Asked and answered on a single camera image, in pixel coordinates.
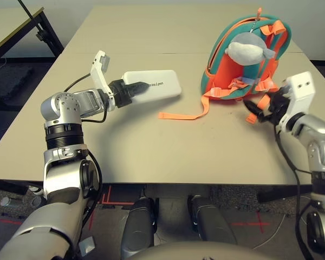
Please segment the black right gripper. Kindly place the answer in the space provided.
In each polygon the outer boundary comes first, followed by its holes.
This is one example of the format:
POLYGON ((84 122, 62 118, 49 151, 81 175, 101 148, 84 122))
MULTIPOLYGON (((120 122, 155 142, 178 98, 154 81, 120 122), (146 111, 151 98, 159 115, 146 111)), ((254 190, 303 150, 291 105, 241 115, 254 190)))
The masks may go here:
POLYGON ((270 122, 271 124, 279 124, 280 120, 286 114, 290 103, 290 99, 284 96, 288 93, 288 91, 288 87, 281 87, 276 92, 268 93, 268 97, 270 98, 268 111, 271 112, 271 114, 268 115, 264 115, 263 110, 250 100, 244 100, 243 103, 251 113, 258 114, 258 122, 270 122))

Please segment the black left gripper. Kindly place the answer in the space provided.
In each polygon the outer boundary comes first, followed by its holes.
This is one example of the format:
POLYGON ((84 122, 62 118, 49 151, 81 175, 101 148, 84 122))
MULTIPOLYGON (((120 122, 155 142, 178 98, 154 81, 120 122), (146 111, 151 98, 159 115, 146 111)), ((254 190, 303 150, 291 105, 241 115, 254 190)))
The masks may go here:
POLYGON ((146 82, 125 84, 122 79, 114 80, 108 86, 113 93, 115 106, 118 108, 130 105, 132 103, 132 95, 141 95, 150 87, 146 82))

